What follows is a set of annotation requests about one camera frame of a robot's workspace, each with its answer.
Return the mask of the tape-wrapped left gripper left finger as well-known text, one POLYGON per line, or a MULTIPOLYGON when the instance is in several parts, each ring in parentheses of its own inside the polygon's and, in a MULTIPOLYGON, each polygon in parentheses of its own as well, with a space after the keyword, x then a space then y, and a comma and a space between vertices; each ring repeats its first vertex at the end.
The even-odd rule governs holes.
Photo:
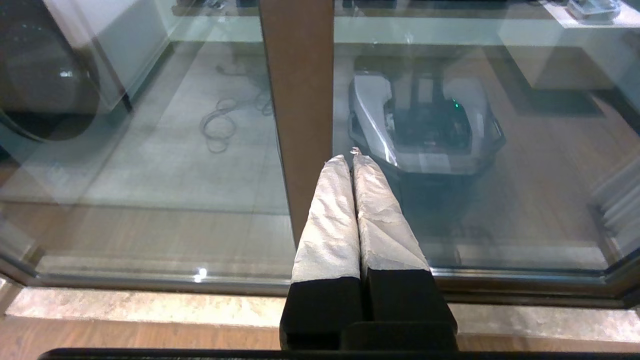
POLYGON ((350 168, 325 162, 295 253, 279 322, 283 350, 338 350, 362 321, 361 247, 350 168))

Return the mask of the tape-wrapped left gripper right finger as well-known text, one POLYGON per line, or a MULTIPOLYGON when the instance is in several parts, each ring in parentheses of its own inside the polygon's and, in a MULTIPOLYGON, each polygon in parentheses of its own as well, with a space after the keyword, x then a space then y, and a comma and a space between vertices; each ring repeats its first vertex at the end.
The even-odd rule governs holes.
POLYGON ((353 157, 365 321, 352 349, 457 351, 458 324, 378 164, 353 157))

